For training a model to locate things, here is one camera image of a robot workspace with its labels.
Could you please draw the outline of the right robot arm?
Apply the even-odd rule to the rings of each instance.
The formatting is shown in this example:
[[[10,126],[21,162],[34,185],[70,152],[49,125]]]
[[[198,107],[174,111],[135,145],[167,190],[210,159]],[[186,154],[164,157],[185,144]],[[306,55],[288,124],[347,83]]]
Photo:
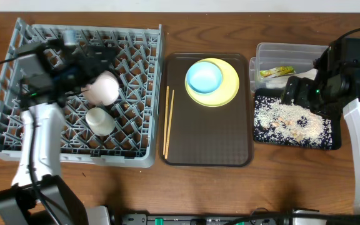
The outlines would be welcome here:
[[[314,79],[291,76],[287,80],[281,102],[308,108],[324,118],[345,119],[354,163],[354,212],[360,214],[360,39],[335,40],[315,60],[314,68]]]

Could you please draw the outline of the white napkin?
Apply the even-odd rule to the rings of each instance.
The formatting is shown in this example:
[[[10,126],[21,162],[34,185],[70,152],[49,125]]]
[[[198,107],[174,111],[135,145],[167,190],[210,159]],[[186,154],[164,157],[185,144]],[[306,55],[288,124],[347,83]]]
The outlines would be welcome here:
[[[311,69],[306,72],[298,73],[298,74],[291,74],[290,76],[281,76],[277,78],[270,78],[269,82],[266,84],[266,88],[269,89],[277,89],[277,88],[284,88],[287,84],[287,81],[290,77],[296,76],[298,78],[309,78],[314,80],[317,74],[317,69]]]

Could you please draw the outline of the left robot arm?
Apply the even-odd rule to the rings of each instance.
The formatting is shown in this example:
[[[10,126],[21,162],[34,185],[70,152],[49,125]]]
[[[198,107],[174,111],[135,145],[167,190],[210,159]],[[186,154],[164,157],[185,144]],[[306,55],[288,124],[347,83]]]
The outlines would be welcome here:
[[[113,47],[81,47],[70,31],[16,51],[24,70],[15,92],[24,136],[12,186],[0,191],[5,224],[110,224],[106,206],[84,207],[63,181],[60,153],[68,97],[94,83],[116,55]]]

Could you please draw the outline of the green snack wrapper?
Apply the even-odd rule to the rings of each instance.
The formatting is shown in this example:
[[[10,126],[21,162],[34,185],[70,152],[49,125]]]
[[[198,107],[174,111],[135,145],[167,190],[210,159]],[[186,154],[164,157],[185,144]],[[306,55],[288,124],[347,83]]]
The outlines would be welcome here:
[[[268,70],[261,70],[259,74],[263,78],[277,78],[281,76],[288,76],[289,74],[295,74],[295,69],[292,66],[275,67]]]

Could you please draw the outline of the pink cup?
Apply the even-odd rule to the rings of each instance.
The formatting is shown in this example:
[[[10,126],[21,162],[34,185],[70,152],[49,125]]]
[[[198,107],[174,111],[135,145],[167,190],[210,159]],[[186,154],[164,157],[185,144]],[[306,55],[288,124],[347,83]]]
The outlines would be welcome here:
[[[119,97],[119,83],[113,73],[104,71],[92,84],[81,88],[81,94],[93,105],[108,106]]]

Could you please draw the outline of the wooden chopstick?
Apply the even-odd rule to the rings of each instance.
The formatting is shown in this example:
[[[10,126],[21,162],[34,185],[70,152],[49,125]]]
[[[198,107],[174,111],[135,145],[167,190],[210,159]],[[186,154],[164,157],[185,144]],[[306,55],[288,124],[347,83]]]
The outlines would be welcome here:
[[[168,129],[168,109],[169,109],[169,86],[166,87],[166,101],[165,101],[165,113],[164,113],[164,139],[163,139],[163,156],[166,155],[166,140]]]
[[[165,153],[164,158],[168,158],[168,152],[169,152],[169,142],[170,142],[170,135],[171,135],[171,122],[173,118],[173,107],[174,107],[174,92],[175,90],[172,90],[171,95],[171,105],[170,105],[170,111],[169,111],[169,119],[167,123],[167,136],[166,136],[166,147],[165,147]]]

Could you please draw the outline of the yellow plate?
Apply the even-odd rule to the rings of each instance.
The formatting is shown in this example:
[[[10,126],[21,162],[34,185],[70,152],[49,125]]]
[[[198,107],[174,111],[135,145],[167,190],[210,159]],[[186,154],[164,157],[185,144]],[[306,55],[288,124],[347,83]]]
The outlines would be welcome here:
[[[190,97],[197,103],[207,107],[219,107],[230,102],[237,94],[239,89],[239,77],[236,70],[226,61],[218,58],[206,58],[199,60],[214,63],[222,72],[222,84],[214,92],[209,94],[199,94],[193,91],[187,84],[185,87]]]

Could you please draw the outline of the small white cup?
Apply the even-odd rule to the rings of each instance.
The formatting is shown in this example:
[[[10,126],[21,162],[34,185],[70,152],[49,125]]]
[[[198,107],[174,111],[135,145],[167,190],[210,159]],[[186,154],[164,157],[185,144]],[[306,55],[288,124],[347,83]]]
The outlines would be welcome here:
[[[86,122],[98,136],[107,136],[114,131],[115,121],[105,110],[94,107],[86,113]]]

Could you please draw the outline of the light blue bowl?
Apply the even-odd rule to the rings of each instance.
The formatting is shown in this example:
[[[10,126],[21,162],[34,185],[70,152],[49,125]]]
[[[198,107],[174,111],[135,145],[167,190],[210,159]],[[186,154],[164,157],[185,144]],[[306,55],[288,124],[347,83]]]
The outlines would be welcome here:
[[[212,62],[194,63],[186,73],[186,84],[199,94],[214,92],[222,84],[223,74]]]

